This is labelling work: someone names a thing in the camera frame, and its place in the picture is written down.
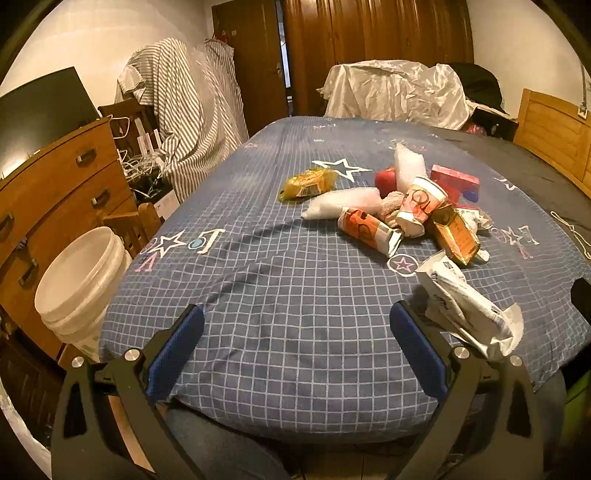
monitor screen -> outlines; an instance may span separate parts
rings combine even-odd
[[[99,118],[74,67],[0,97],[0,178],[38,150]]]

wooden headboard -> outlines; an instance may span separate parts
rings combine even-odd
[[[513,140],[548,162],[591,198],[591,112],[587,120],[565,100],[524,89]]]

red apple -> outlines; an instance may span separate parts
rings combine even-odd
[[[388,193],[396,191],[396,172],[393,168],[386,168],[376,173],[375,186],[379,190],[379,195],[386,198]]]

white bucket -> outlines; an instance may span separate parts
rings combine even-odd
[[[51,263],[35,293],[43,323],[98,360],[106,308],[131,263],[123,241],[102,226],[74,240]]]

striped cloth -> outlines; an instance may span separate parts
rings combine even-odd
[[[119,77],[115,101],[154,106],[163,175],[181,202],[248,139],[232,56],[217,40],[188,48],[166,38],[136,51]]]

